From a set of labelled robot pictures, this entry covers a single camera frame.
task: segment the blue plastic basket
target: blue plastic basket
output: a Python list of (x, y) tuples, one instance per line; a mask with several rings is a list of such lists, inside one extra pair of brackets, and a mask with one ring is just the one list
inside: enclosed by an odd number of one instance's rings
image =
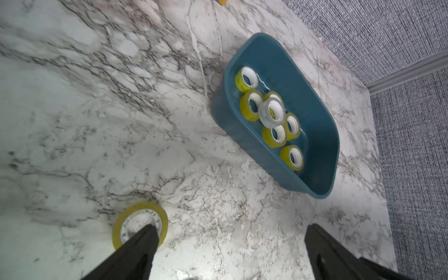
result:
[[(243, 66), (259, 76), (258, 88), (266, 94), (276, 91), (287, 112), (297, 116), (300, 137), (287, 145), (297, 145), (305, 166), (294, 172), (281, 158), (282, 148), (272, 149), (261, 136), (262, 123), (246, 120), (239, 102), (242, 93), (235, 85), (235, 75)], [(213, 95), (212, 115), (222, 127), (283, 188), (305, 192), (314, 198), (327, 197), (334, 183), (339, 155), (336, 124), (324, 104), (282, 46), (271, 36), (252, 36), (230, 60), (223, 80)]]

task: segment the yellow object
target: yellow object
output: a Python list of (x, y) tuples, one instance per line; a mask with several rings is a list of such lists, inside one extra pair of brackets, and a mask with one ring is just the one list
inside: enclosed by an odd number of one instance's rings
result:
[(286, 114), (286, 122), (283, 123), (283, 127), (286, 131), (286, 139), (287, 140), (293, 140), (293, 139), (296, 139), (297, 137), (299, 137), (300, 122), (297, 119), (296, 115), (294, 115), (293, 113)]
[(118, 219), (116, 220), (116, 223), (113, 225), (112, 228), (112, 244), (115, 248), (115, 250), (118, 250), (120, 246), (122, 245), (121, 239), (120, 239), (120, 231), (121, 227), (123, 226), (123, 223), (125, 222), (126, 218), (129, 217), (132, 213), (139, 211), (139, 210), (145, 210), (150, 209), (154, 212), (156, 212), (161, 220), (162, 228), (160, 230), (159, 235), (159, 247), (165, 240), (165, 237), (167, 235), (168, 231), (168, 216), (165, 210), (160, 207), (159, 204), (155, 202), (141, 202), (132, 206), (129, 206), (126, 208), (121, 214), (118, 215)]
[(302, 151), (296, 145), (286, 146), (280, 151), (280, 158), (294, 171), (302, 170), (304, 159)]
[(260, 119), (260, 116), (258, 115), (258, 111), (252, 111), (252, 108), (250, 107), (251, 100), (255, 102), (258, 110), (261, 103), (263, 103), (263, 95), (258, 90), (254, 89), (250, 89), (248, 92), (246, 92), (240, 99), (241, 114), (243, 114), (243, 116), (248, 121), (258, 121)]
[(242, 93), (246, 93), (250, 89), (255, 89), (258, 86), (257, 74), (251, 68), (243, 67), (235, 75), (235, 85)]
[[(272, 130), (276, 131), (277, 139), (274, 137), (274, 134), (272, 134)], [(261, 136), (263, 137), (264, 141), (269, 145), (269, 147), (271, 147), (272, 149), (282, 147), (286, 144), (286, 132), (284, 130), (284, 127), (281, 125), (273, 129), (264, 126), (261, 129)]]
[(283, 99), (280, 97), (280, 94), (276, 93), (275, 91), (270, 91), (263, 97), (263, 101), (266, 101), (269, 97), (277, 98), (284, 107)]

